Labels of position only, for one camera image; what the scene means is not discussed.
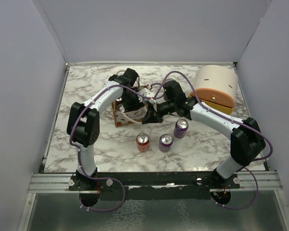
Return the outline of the watermelon canvas tote bag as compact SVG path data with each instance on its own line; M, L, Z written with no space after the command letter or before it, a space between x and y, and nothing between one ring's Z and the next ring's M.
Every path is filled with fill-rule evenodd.
M137 92L139 96L139 91L143 88L148 88L148 85L140 84L140 77L137 72L133 69L127 68L125 70L121 69L117 71L116 77L127 77L130 80L129 88ZM147 105L144 101L144 107L136 110L125 112L122 101L117 102L116 100L112 102L113 117L115 121L115 126L122 127L130 124L141 124L142 119L147 111Z

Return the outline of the red cola can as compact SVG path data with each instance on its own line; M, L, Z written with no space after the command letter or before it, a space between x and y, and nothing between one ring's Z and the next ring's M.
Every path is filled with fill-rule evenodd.
M140 152L146 152L149 150L150 147L150 138L149 135L146 133L139 133L136 136L136 145L137 149Z

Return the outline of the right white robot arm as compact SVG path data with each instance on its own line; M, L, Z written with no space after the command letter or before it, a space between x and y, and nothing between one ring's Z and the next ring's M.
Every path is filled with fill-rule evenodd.
M216 188L223 188L229 182L229 177L248 166L265 148L264 138L255 119L245 120L231 117L199 103L195 97L186 97L180 84L170 80L163 84L167 100L154 106L148 104L143 124L162 123L163 117L171 113L188 120L200 122L230 140L230 155L214 170L211 182Z

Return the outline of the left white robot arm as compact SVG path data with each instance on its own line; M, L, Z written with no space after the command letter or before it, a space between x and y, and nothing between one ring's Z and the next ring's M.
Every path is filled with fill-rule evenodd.
M116 99L121 98L123 108L135 111L144 107L139 101L139 94L132 89L139 78L137 72L127 68L122 75L111 76L105 86L91 99L84 103L72 104L66 132L69 142L77 150L77 173L81 174L80 184L86 190L96 186L94 176L97 167L94 161L94 143L100 134L100 115Z

